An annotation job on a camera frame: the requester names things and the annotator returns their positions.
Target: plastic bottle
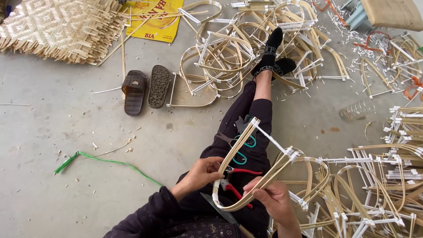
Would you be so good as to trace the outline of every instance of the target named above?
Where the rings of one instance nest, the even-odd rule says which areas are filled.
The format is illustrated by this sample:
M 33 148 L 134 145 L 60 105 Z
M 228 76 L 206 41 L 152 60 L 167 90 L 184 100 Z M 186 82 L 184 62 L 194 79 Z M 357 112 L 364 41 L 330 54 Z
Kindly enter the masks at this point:
M 375 111 L 376 108 L 374 106 L 374 101 L 372 99 L 366 98 L 339 110 L 339 117 L 343 121 L 349 122 L 362 118 L 370 113 L 374 113 Z

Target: foot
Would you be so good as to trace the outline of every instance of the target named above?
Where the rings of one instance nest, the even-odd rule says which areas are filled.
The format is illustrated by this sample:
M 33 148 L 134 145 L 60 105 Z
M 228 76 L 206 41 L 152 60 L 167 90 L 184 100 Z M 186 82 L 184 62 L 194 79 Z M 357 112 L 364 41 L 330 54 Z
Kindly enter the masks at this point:
M 286 75 L 290 72 L 292 72 L 297 67 L 297 64 L 293 59 L 290 58 L 281 58 L 275 61 L 275 64 L 273 65 L 273 72 L 275 72 L 279 76 Z M 252 75 L 256 74 L 257 67 L 255 67 L 252 71 Z
M 283 32 L 281 28 L 276 28 L 267 39 L 264 55 L 260 62 L 254 67 L 253 77 L 256 77 L 263 70 L 273 70 L 275 64 L 276 50 L 283 40 Z

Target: knife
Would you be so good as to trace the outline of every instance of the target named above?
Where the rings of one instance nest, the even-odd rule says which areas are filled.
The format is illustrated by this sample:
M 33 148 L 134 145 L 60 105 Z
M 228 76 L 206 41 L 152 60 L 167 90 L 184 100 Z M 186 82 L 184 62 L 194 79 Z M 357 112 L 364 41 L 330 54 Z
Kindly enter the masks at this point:
M 246 235 L 248 238 L 255 238 L 247 229 L 245 229 L 245 227 L 243 227 L 240 223 L 238 223 L 235 218 L 232 216 L 232 214 L 230 214 L 227 211 L 224 211 L 220 208 L 218 208 L 216 206 L 216 204 L 213 201 L 213 198 L 208 195 L 208 194 L 204 194 L 204 193 L 200 193 L 209 203 L 210 205 L 212 205 L 214 207 L 214 209 L 220 214 L 222 215 L 222 217 L 228 221 L 231 224 L 234 224 L 236 227 L 238 227 L 240 229 L 240 231 L 242 233 L 244 233 L 244 235 Z

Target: hand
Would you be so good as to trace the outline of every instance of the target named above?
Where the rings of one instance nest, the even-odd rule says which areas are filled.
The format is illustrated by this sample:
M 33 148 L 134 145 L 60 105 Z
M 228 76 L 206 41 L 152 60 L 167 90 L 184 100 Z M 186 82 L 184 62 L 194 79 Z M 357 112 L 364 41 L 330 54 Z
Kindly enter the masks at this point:
M 223 158 L 208 157 L 198 159 L 188 174 L 170 189 L 176 200 L 181 200 L 190 192 L 206 186 L 207 183 L 224 178 L 223 174 L 217 172 L 220 167 L 218 162 L 223 162 Z
M 249 192 L 262 177 L 256 177 L 244 186 L 244 195 Z M 253 197 L 263 203 L 267 213 L 282 227 L 279 228 L 278 236 L 300 238 L 301 230 L 298 219 L 291 204 L 288 188 L 282 181 L 273 181 L 266 189 L 256 188 Z

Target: scissors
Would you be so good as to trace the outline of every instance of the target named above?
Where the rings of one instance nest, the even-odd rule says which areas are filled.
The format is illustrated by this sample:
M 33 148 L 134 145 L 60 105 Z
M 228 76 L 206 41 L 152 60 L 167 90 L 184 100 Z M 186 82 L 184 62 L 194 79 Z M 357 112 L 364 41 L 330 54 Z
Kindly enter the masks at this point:
M 231 143 L 233 142 L 233 141 L 237 141 L 238 140 L 238 138 L 241 136 L 241 135 L 237 135 L 237 136 L 235 136 L 235 139 L 231 139 L 231 138 L 229 138 L 229 137 L 227 137 L 227 136 L 225 136 L 224 134 L 222 134 L 220 131 L 218 131 L 217 133 L 219 133 L 219 135 L 216 135 L 216 137 L 217 138 L 220 138 L 220 139 L 222 139 L 222 140 L 224 140 L 224 141 L 226 141 L 228 144 L 229 144 L 229 147 L 231 147 L 232 148 L 232 145 L 231 145 Z M 253 144 L 251 145 L 251 144 L 248 144 L 247 142 L 244 142 L 244 145 L 245 146 L 247 146 L 247 147 L 249 147 L 249 148 L 254 148 L 256 145 L 257 145 L 257 141 L 255 140 L 255 138 L 253 137 L 253 136 L 249 136 L 252 140 L 253 140 Z M 247 162 L 247 157 L 245 156 L 245 155 L 243 155 L 241 152 L 239 152 L 239 151 L 237 151 L 237 154 L 239 154 L 240 156 L 242 156 L 242 160 L 244 161 L 244 162 L 238 162 L 238 161 L 236 161 L 235 160 L 235 157 L 233 157 L 232 158 L 232 160 L 236 163 L 236 164 L 239 164 L 239 165 L 244 165 L 246 162 Z

